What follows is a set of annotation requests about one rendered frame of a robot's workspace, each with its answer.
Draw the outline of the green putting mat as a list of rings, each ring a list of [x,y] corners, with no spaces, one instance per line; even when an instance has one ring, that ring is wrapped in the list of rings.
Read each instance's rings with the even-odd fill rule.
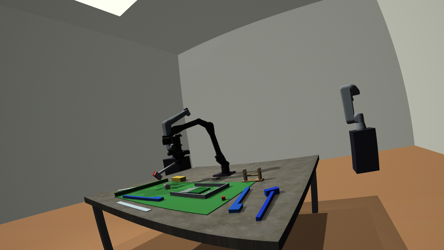
[[[209,198],[190,198],[190,197],[179,197],[173,196],[170,192],[180,192],[188,188],[198,188],[195,187],[195,182],[166,182],[171,184],[169,189],[164,187],[165,183],[157,184],[149,188],[141,189],[139,191],[131,192],[125,195],[141,196],[141,197],[164,197],[162,201],[146,201],[146,200],[135,200],[130,198],[123,198],[122,195],[117,196],[128,201],[133,201],[137,203],[142,203],[145,205],[160,207],[164,209],[171,209],[176,211],[182,211],[187,213],[194,213],[199,215],[208,215],[211,212],[218,209],[220,206],[224,205],[230,201],[235,196],[239,195],[246,187],[250,187],[255,182],[218,182],[218,183],[229,183],[229,187],[220,191]],[[225,200],[222,198],[225,196]]]

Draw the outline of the yellow block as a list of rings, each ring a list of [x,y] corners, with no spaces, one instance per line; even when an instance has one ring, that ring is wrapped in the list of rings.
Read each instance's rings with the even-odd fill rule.
[[[171,179],[172,179],[173,182],[182,182],[182,181],[186,181],[187,180],[186,177],[179,177],[179,176],[172,177]]]

